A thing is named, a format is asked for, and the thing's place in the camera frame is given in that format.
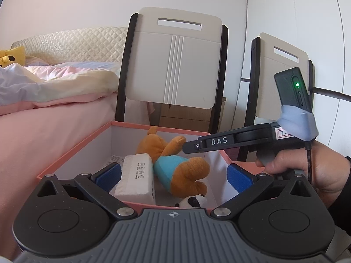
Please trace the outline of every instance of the yellow plush toy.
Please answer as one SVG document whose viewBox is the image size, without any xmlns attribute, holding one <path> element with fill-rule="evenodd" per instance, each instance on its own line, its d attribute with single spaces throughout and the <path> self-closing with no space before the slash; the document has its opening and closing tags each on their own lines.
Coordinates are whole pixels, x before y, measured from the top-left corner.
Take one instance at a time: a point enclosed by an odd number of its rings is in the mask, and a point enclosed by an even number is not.
<svg viewBox="0 0 351 263">
<path fill-rule="evenodd" d="M 24 66 L 26 63 L 26 54 L 24 46 L 19 46 L 10 50 L 0 50 L 0 67 L 5 68 L 12 63 L 18 63 Z"/>
<path fill-rule="evenodd" d="M 186 142 L 185 137 L 176 136 L 167 143 L 156 132 L 157 128 L 152 126 L 139 143 L 136 154 L 150 155 L 155 175 L 173 196 L 186 198 L 206 195 L 207 186 L 198 180 L 209 174 L 209 164 L 201 157 L 187 159 L 176 155 Z"/>
</svg>

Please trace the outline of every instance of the panda plush toy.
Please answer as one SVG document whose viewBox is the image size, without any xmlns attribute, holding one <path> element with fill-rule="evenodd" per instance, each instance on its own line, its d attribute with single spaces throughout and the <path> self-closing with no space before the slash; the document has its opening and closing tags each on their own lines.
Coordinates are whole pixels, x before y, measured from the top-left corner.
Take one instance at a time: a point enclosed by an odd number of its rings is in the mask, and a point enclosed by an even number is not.
<svg viewBox="0 0 351 263">
<path fill-rule="evenodd" d="M 175 204 L 174 206 L 181 209 L 205 208 L 206 202 L 207 200 L 205 198 L 205 195 L 196 195 L 187 197 L 179 204 Z"/>
</svg>

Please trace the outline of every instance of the gray gripper plate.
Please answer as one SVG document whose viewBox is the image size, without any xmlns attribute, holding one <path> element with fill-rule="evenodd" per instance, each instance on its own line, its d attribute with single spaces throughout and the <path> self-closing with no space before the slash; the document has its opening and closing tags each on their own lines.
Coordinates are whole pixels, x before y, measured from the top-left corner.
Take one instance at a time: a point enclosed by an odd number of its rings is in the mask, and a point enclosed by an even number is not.
<svg viewBox="0 0 351 263">
<path fill-rule="evenodd" d="M 23 252 L 15 263 L 327 263 L 324 255 L 286 260 L 248 246 L 228 221 L 210 218 L 203 209 L 144 210 L 117 222 L 97 246 L 66 258 Z"/>
</svg>

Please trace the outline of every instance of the pink box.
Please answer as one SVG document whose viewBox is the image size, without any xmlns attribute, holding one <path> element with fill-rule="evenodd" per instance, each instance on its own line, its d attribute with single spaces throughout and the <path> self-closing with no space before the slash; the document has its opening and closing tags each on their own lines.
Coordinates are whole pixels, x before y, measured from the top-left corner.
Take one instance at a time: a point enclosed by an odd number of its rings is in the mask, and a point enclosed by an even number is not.
<svg viewBox="0 0 351 263">
<path fill-rule="evenodd" d="M 111 157 L 117 155 L 125 157 L 133 155 L 140 140 L 146 136 L 150 126 L 122 122 L 107 123 L 74 148 L 60 157 L 57 161 L 47 167 L 37 178 L 40 180 L 48 173 L 55 174 L 58 179 L 73 179 L 80 173 L 96 173 L 104 163 Z M 170 141 L 177 135 L 183 135 L 187 141 L 196 140 L 200 136 L 208 135 L 206 132 L 189 130 L 158 128 L 158 135 L 166 141 Z M 238 194 L 238 192 L 227 181 L 227 167 L 233 163 L 223 150 L 207 153 L 194 153 L 186 155 L 181 152 L 179 155 L 190 157 L 203 157 L 211 166 L 209 175 L 202 181 L 206 183 L 208 192 L 208 210 L 221 205 Z M 262 171 L 254 163 L 237 162 L 238 165 L 253 174 Z M 156 206 L 126 202 L 138 213 L 143 208 L 164 208 L 174 209 L 174 204 L 181 199 L 174 198 L 160 184 L 155 182 Z"/>
</svg>

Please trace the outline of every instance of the teddy bear's arm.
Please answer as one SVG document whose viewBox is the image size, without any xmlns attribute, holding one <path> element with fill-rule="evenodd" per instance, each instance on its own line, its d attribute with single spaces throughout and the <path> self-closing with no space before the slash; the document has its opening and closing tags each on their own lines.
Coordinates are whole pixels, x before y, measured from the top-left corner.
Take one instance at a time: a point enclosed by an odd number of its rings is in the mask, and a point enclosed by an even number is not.
<svg viewBox="0 0 351 263">
<path fill-rule="evenodd" d="M 176 136 L 166 145 L 161 156 L 177 155 L 185 142 L 186 138 L 184 136 Z"/>
</svg>

